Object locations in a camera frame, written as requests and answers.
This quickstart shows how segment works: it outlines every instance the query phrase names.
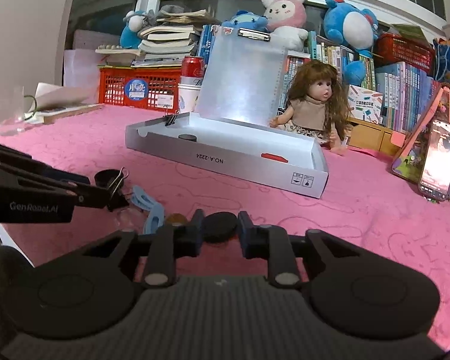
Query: cup handle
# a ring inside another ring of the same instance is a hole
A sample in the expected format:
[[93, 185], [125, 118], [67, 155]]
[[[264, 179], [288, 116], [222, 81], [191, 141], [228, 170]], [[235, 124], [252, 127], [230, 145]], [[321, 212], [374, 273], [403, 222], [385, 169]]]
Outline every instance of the cup handle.
[[33, 118], [35, 116], [35, 114], [37, 113], [37, 108], [38, 108], [38, 104], [37, 104], [37, 99], [35, 98], [35, 96], [32, 96], [31, 94], [26, 94], [24, 95], [24, 98], [27, 97], [31, 97], [34, 100], [34, 110], [32, 111], [31, 115], [29, 117], [26, 117], [24, 120], [30, 120], [31, 118]]

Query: red basket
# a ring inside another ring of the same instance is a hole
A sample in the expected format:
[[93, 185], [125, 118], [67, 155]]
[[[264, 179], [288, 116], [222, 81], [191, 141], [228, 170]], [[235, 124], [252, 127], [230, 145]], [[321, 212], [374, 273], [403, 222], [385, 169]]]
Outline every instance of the red basket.
[[426, 71], [428, 74], [433, 73], [435, 59], [433, 49], [399, 35], [383, 34], [375, 43], [373, 53], [383, 57], [375, 58], [377, 66], [403, 61]]
[[179, 108], [179, 68], [100, 69], [98, 102], [175, 112]]

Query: ribbed gray surface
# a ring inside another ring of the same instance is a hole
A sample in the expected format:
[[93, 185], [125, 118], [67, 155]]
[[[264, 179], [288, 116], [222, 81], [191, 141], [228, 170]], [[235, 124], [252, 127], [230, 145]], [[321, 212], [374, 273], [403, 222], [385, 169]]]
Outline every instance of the ribbed gray surface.
[[18, 335], [10, 360], [429, 360], [425, 335], [397, 342], [348, 337], [318, 320], [300, 293], [261, 276], [182, 277], [146, 291], [116, 326], [93, 337], [46, 341]]

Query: light blue plastic clip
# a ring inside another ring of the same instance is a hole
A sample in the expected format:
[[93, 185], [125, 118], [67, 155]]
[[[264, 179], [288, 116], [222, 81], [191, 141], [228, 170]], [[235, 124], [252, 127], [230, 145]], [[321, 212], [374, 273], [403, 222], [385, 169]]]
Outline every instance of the light blue plastic clip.
[[164, 224], [165, 210], [163, 206], [152, 197], [148, 196], [145, 191], [138, 185], [133, 186], [133, 195], [130, 199], [133, 205], [148, 211], [148, 218], [143, 226], [144, 234], [155, 234], [157, 229]]

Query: red soda can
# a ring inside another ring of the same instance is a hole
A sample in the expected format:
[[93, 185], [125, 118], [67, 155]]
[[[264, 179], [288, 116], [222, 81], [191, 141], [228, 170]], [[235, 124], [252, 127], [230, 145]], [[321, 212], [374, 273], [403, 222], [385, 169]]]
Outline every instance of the red soda can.
[[183, 77], [203, 78], [204, 74], [204, 62], [201, 56], [186, 56], [182, 61], [182, 73]]

